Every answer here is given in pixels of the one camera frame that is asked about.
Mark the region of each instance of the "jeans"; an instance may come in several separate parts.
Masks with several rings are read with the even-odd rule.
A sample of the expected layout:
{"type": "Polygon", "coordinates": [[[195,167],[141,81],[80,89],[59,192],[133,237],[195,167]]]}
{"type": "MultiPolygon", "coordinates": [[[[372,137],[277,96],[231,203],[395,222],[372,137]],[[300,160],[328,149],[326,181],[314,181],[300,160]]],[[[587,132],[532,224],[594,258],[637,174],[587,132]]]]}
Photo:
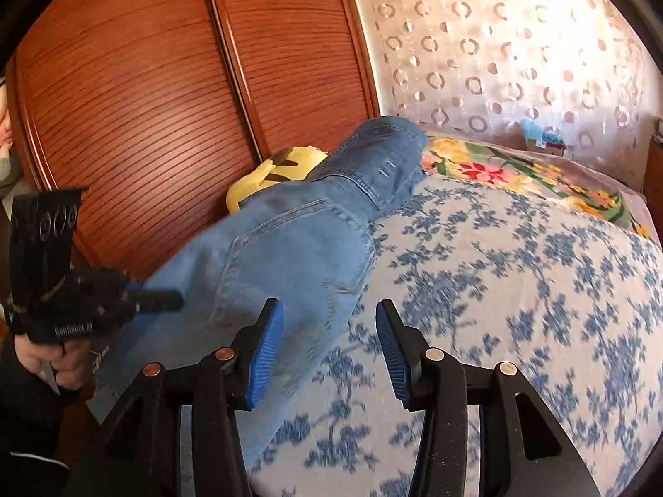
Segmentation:
{"type": "Polygon", "coordinates": [[[373,265],[370,226],[423,179],[425,141],[402,118],[366,121],[304,181],[257,192],[190,240],[146,283],[180,290],[184,307],[137,316],[120,330],[95,375],[89,402],[95,417],[110,412],[148,362],[195,364],[229,345],[266,299],[277,297],[285,324],[273,376],[263,401],[237,412],[244,463],[251,466],[283,423],[294,392],[343,331],[373,265]]]}

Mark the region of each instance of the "screw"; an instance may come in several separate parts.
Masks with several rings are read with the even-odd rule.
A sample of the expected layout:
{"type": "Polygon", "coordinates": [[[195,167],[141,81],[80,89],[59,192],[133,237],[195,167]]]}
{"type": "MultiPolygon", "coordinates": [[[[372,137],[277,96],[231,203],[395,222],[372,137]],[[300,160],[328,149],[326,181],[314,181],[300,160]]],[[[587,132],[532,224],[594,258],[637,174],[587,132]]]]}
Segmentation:
{"type": "Polygon", "coordinates": [[[231,360],[235,356],[235,351],[231,347],[222,347],[221,349],[216,350],[214,356],[217,360],[221,361],[231,360]]]}
{"type": "Polygon", "coordinates": [[[158,362],[151,362],[150,364],[145,364],[143,368],[143,375],[149,378],[153,378],[161,371],[161,365],[158,362]]]}
{"type": "Polygon", "coordinates": [[[512,362],[502,362],[499,365],[499,371],[505,376],[515,376],[518,373],[518,368],[512,362]]]}
{"type": "Polygon", "coordinates": [[[439,348],[432,347],[426,350],[425,355],[428,360],[442,360],[444,358],[444,351],[439,348]]]}

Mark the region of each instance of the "wooden wardrobe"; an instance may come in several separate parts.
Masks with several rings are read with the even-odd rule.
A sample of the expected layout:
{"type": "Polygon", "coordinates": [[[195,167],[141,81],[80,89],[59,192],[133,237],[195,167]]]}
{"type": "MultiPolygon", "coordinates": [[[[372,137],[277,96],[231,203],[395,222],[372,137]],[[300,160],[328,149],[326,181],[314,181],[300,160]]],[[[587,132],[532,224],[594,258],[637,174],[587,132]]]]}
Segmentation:
{"type": "Polygon", "coordinates": [[[354,0],[54,0],[7,82],[35,189],[89,187],[78,249],[139,278],[262,159],[378,114],[354,0]]]}

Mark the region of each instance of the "hand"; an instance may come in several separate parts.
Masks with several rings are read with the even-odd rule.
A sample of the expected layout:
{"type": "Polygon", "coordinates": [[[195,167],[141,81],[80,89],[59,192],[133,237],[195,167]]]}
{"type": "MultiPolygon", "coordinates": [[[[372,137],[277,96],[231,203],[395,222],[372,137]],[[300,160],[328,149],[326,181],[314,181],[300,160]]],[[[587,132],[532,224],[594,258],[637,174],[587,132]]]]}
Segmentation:
{"type": "Polygon", "coordinates": [[[9,122],[9,112],[0,113],[0,145],[12,145],[11,123],[9,122]]]}
{"type": "Polygon", "coordinates": [[[46,380],[42,361],[51,363],[55,381],[62,388],[78,390],[92,378],[89,340],[70,340],[63,345],[36,345],[25,335],[14,337],[16,358],[31,374],[46,380]]]}

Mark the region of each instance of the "stuffed toy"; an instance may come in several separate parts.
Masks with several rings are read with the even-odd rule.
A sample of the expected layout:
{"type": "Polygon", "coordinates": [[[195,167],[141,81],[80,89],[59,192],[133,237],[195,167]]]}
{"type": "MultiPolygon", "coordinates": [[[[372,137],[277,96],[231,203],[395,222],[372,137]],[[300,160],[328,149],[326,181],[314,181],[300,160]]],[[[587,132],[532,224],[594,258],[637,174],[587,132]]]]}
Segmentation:
{"type": "Polygon", "coordinates": [[[326,157],[326,153],[311,145],[279,151],[250,174],[233,183],[225,198],[228,211],[239,211],[241,201],[259,190],[283,181],[304,179],[326,157]]]}

